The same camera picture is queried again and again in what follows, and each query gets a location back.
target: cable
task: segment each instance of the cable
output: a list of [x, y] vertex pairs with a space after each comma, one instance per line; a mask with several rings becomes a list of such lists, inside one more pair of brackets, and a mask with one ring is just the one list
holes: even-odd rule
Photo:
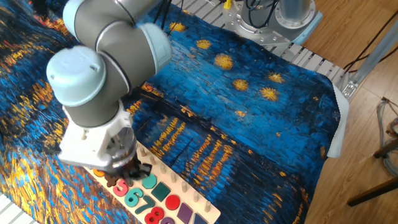
[[[392, 108], [392, 105], [394, 105], [394, 106], [396, 106], [398, 108], [398, 105], [396, 105], [395, 103], [389, 101], [386, 98], [383, 98], [382, 101], [377, 106], [377, 119], [379, 120], [381, 147], [384, 147], [386, 144], [389, 144], [390, 142], [392, 142], [394, 140], [394, 138], [392, 138], [392, 139], [389, 139], [387, 141], [384, 141], [384, 128], [383, 128], [382, 115], [384, 114], [384, 108], [386, 107], [387, 104], [391, 107], [391, 109], [395, 113], [396, 113], [396, 111]], [[390, 124], [390, 128], [389, 129], [391, 129], [393, 131], [391, 126], [393, 126], [396, 123], [398, 123], [398, 118], [393, 120], [393, 122]], [[389, 157], [390, 153], [392, 153], [392, 151], [384, 156], [383, 163], [384, 163], [384, 166], [386, 167], [388, 172], [390, 172], [391, 175], [393, 175], [394, 177], [398, 177], [398, 167], [395, 166], [395, 164], [391, 161], [391, 159]]]
[[166, 11], [164, 13], [163, 21], [162, 21], [162, 26], [160, 27], [162, 30], [164, 29], [164, 24], [166, 23], [166, 17], [167, 14], [169, 13], [170, 5], [172, 4], [172, 0], [169, 0], [166, 6]]
[[178, 13], [177, 19], [175, 20], [175, 23], [173, 25], [173, 27], [170, 29], [169, 33], [167, 34], [167, 36], [170, 36], [170, 34], [172, 33], [172, 31], [174, 30], [174, 27], [177, 25], [178, 20], [180, 20], [180, 16], [181, 16], [181, 12], [182, 12], [182, 7], [184, 5], [184, 0], [181, 1], [181, 8], [180, 8], [180, 12]]
[[[391, 52], [388, 53], [386, 56], [384, 56], [382, 59], [380, 59], [380, 61], [379, 61], [378, 63], [380, 63], [380, 62], [384, 61], [385, 59], [387, 59], [388, 57], [390, 57], [390, 56], [391, 56], [393, 53], [395, 53], [397, 50], [398, 50], [398, 46], [397, 46], [396, 48], [394, 48], [394, 50], [391, 50]], [[362, 58], [358, 59], [358, 61], [359, 61], [359, 60], [363, 60], [363, 59], [365, 59], [365, 58], [367, 58], [367, 57], [369, 57], [369, 55], [367, 55], [367, 56], [365, 56], [365, 57], [362, 57]], [[357, 70], [349, 71], [348, 73], [357, 72], [357, 71], [358, 71], [358, 69], [357, 69]]]
[[265, 26], [268, 26], [269, 20], [271, 19], [272, 13], [275, 11], [276, 5], [279, 2], [279, 0], [274, 0], [271, 4], [269, 4], [268, 6], [266, 6], [266, 9], [271, 7], [271, 10], [269, 11], [268, 17], [266, 19], [266, 21], [261, 25], [261, 26], [257, 26], [253, 24], [253, 21], [251, 19], [251, 12], [254, 11], [258, 5], [260, 5], [260, 1], [257, 2], [256, 6], [254, 6], [254, 3], [256, 2], [256, 0], [252, 0], [251, 1], [251, 5], [249, 6], [249, 0], [246, 0], [246, 7], [249, 9], [249, 22], [250, 22], [250, 26], [253, 26], [256, 29], [261, 29]]
[[167, 2], [167, 0], [163, 0], [162, 4], [160, 5], [159, 9], [157, 10], [156, 16], [155, 16], [155, 19], [154, 19], [154, 23], [156, 23], [157, 18], [159, 18], [160, 13], [162, 12], [163, 5], [164, 5], [165, 2]]
[[365, 47], [365, 49], [363, 49], [363, 51], [356, 57], [356, 59], [353, 60], [352, 62], [348, 63], [348, 64], [344, 67], [345, 73], [347, 73], [347, 72], [353, 67], [353, 65], [354, 65], [356, 62], [358, 62], [358, 61], [360, 61], [360, 60], [363, 60], [363, 59], [365, 59], [366, 57], [369, 56], [369, 55], [367, 55], [367, 56], [365, 56], [364, 58], [360, 59], [361, 56], [362, 56], [362, 54], [364, 54], [364, 53], [367, 51], [367, 49], [370, 48], [370, 46], [373, 44], [373, 42], [379, 37], [379, 35], [381, 34], [381, 32], [387, 27], [387, 25], [388, 25], [388, 24], [395, 18], [395, 16], [397, 16], [397, 15], [398, 15], [398, 11], [396, 11], [396, 12], [394, 13], [394, 15], [392, 15], [392, 16], [390, 17], [390, 19], [383, 25], [383, 27], [379, 30], [379, 32], [373, 37], [372, 41], [370, 41], [370, 43], [368, 43], [368, 45], [367, 45], [367, 46]]

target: wooden puzzle board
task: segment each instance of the wooden puzzle board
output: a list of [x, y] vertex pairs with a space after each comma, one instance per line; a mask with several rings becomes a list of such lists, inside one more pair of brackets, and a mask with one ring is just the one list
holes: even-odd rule
[[[152, 164], [152, 172], [149, 177], [134, 181], [132, 186], [122, 179], [109, 181], [102, 172], [86, 170], [141, 223], [212, 224], [217, 221], [221, 212], [141, 143], [138, 143], [137, 154], [142, 163]], [[163, 217], [157, 207], [163, 210]]]

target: white fabric edge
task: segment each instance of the white fabric edge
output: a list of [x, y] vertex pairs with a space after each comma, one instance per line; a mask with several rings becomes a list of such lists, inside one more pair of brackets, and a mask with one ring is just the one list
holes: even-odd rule
[[335, 90], [336, 101], [340, 110], [340, 122], [335, 136], [331, 140], [328, 157], [339, 158], [341, 149], [343, 148], [344, 134], [347, 126], [349, 102], [335, 84], [333, 84], [333, 89]]

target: purple shape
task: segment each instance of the purple shape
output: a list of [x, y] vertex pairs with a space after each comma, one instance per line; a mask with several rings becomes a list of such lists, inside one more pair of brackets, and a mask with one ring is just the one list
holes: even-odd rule
[[195, 213], [193, 224], [207, 224], [207, 222], [199, 214]]
[[192, 216], [192, 210], [188, 205], [185, 203], [181, 204], [180, 210], [178, 211], [177, 217], [184, 223], [188, 224], [189, 220], [191, 219]]
[[166, 217], [162, 220], [160, 224], [175, 224], [175, 222], [172, 218]]

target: painted fabric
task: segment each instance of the painted fabric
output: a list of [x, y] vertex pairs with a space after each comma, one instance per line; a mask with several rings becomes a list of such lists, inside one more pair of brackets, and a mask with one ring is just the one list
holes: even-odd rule
[[[60, 19], [66, 1], [38, 2], [0, 2], [0, 190], [40, 223], [138, 223], [56, 157], [68, 120], [45, 69], [78, 42]], [[340, 121], [331, 82], [178, 14], [165, 28], [172, 62], [123, 98], [138, 140], [221, 211], [218, 223], [303, 223]]]

